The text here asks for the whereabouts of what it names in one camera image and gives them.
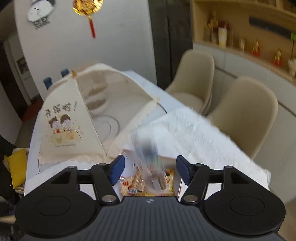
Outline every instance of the red tassel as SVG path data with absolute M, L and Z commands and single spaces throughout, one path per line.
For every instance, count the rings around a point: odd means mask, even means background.
M 95 39 L 96 38 L 96 33 L 94 31 L 94 23 L 93 23 L 91 17 L 89 17 L 89 26 L 91 28 L 92 37 Z

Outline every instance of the ceiling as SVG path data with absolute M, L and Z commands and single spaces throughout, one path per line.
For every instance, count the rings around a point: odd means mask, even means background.
M 13 8 L 13 1 L 0 0 L 0 9 L 5 5 L 4 3 L 10 2 L 4 9 L 0 12 L 0 41 L 8 38 L 9 35 L 17 31 L 15 24 L 15 14 Z

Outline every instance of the yellow pillow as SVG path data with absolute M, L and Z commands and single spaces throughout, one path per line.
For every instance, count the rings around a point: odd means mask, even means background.
M 13 189 L 26 181 L 27 154 L 26 149 L 21 149 L 7 157 Z

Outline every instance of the metal screw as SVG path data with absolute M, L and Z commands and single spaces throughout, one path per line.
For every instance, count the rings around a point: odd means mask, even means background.
M 103 196 L 103 198 L 102 198 L 102 200 L 103 200 L 104 202 L 109 202 L 109 203 L 116 201 L 116 199 L 117 199 L 117 198 L 116 198 L 114 195 L 105 195 L 105 196 Z
M 198 200 L 197 196 L 195 195 L 186 195 L 183 197 L 184 201 L 186 202 L 196 202 Z

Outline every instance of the blue chair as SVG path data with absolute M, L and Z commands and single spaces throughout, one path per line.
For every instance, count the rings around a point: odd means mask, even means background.
M 52 86 L 52 78 L 47 77 L 43 80 L 43 83 L 45 84 L 46 89 L 48 90 L 50 86 Z
M 62 71 L 61 71 L 61 75 L 62 75 L 62 77 L 64 78 L 66 75 L 68 75 L 69 74 L 69 70 L 68 69 L 63 69 Z

